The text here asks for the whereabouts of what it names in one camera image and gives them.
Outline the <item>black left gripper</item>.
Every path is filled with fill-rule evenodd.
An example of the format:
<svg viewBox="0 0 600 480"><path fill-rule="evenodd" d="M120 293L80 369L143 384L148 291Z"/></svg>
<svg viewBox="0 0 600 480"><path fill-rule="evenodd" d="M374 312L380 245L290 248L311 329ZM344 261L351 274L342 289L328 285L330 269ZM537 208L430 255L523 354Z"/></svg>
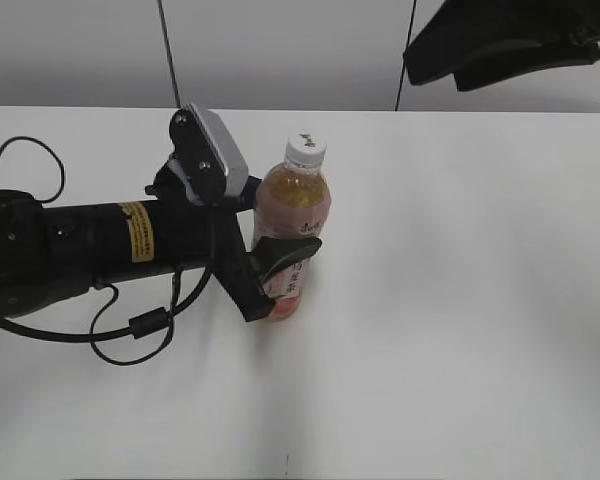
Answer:
<svg viewBox="0 0 600 480"><path fill-rule="evenodd" d="M274 301L264 293L261 281L310 259L322 246L317 237L263 236L248 254L237 214L254 208L261 182L249 176L238 196L215 206L195 206L186 200L183 186L166 163L146 187L156 197L150 204L156 256L185 270L208 268L247 322L263 319L273 309Z"/></svg>

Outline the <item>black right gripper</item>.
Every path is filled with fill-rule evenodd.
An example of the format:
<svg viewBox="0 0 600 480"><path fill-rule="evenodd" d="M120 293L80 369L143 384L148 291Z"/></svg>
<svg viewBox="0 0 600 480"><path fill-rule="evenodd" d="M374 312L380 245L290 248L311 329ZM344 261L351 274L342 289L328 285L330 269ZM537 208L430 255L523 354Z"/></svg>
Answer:
<svg viewBox="0 0 600 480"><path fill-rule="evenodd" d="M600 1L445 1L403 54L409 82L469 92L600 61Z"/></svg>

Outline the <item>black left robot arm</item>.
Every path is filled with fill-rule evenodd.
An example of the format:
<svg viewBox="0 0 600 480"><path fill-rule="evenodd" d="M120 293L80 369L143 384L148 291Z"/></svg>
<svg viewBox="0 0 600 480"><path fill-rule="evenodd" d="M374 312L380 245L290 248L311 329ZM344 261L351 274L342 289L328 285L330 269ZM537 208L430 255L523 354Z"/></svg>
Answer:
<svg viewBox="0 0 600 480"><path fill-rule="evenodd" d="M261 238L245 247L237 215L251 208L259 181L219 205L192 204L166 169L150 199L46 207L31 194L0 190L0 317L17 318L92 288L209 268L247 321L266 317L265 283L322 243Z"/></svg>

